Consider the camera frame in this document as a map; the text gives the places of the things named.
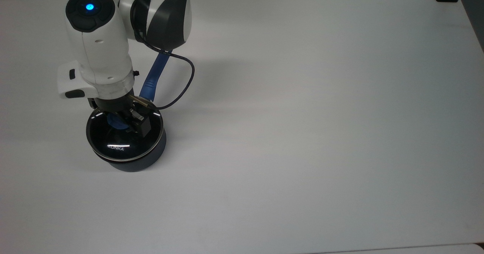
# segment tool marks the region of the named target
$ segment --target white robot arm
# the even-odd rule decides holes
[[[191,29],[190,0],[69,0],[65,18],[78,66],[59,67],[64,98],[126,95],[134,83],[127,39],[170,51],[186,42]]]
[[[76,60],[59,66],[59,95],[88,98],[94,111],[86,136],[100,158],[122,171],[147,168],[166,144],[158,110],[174,104],[194,76],[192,62],[171,53],[190,34],[190,0],[69,0],[65,22]],[[128,38],[160,53],[143,85],[144,97],[134,96]],[[155,107],[156,81],[168,56],[187,61],[192,76],[173,102]]]

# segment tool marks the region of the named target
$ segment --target white table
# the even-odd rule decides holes
[[[475,244],[346,252],[346,254],[484,254]]]
[[[67,0],[0,0],[0,249],[297,254],[484,241],[484,54],[462,4],[192,0],[158,163],[85,139]],[[155,53],[130,42],[135,91]],[[156,104],[188,68],[169,61]]]

